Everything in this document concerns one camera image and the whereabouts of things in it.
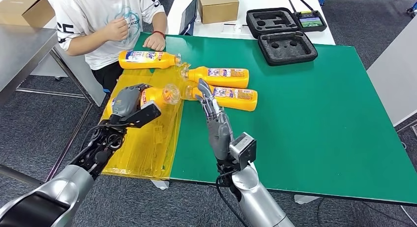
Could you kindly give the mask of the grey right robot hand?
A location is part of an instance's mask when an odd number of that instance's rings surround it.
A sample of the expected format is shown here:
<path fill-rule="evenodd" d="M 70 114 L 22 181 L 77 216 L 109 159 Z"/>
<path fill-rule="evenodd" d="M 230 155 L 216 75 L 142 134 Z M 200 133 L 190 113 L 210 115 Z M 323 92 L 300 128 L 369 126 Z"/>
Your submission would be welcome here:
<path fill-rule="evenodd" d="M 206 115 L 209 143 L 218 160 L 227 160 L 232 130 L 224 109 L 219 106 L 208 83 L 203 79 L 198 80 L 197 85 L 201 95 L 196 94 Z"/>

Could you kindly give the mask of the person's right hand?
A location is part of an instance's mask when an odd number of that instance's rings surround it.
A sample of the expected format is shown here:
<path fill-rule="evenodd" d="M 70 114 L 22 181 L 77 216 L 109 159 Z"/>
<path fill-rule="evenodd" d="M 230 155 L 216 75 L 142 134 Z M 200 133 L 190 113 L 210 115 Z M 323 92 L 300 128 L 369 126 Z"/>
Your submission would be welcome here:
<path fill-rule="evenodd" d="M 110 21 L 103 29 L 104 40 L 122 41 L 128 36 L 129 27 L 126 20 L 121 17 Z"/>

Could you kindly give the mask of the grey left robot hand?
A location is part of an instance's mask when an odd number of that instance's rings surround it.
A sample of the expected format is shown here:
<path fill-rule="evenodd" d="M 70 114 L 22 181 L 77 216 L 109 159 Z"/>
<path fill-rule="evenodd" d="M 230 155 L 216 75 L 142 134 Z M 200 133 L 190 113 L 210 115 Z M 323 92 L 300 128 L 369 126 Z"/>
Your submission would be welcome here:
<path fill-rule="evenodd" d="M 109 119 L 112 120 L 112 117 L 116 116 L 126 117 L 135 112 L 139 105 L 142 92 L 150 87 L 151 85 L 141 83 L 123 88 L 111 101 Z"/>

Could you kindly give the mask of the person's left hand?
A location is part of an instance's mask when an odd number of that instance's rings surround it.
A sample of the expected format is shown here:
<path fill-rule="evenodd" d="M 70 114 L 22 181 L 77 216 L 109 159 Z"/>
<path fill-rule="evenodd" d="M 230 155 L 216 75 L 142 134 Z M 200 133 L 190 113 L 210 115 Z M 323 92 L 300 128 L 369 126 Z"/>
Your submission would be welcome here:
<path fill-rule="evenodd" d="M 165 34 L 162 32 L 153 32 L 143 43 L 144 48 L 150 48 L 155 51 L 163 51 L 166 47 Z"/>

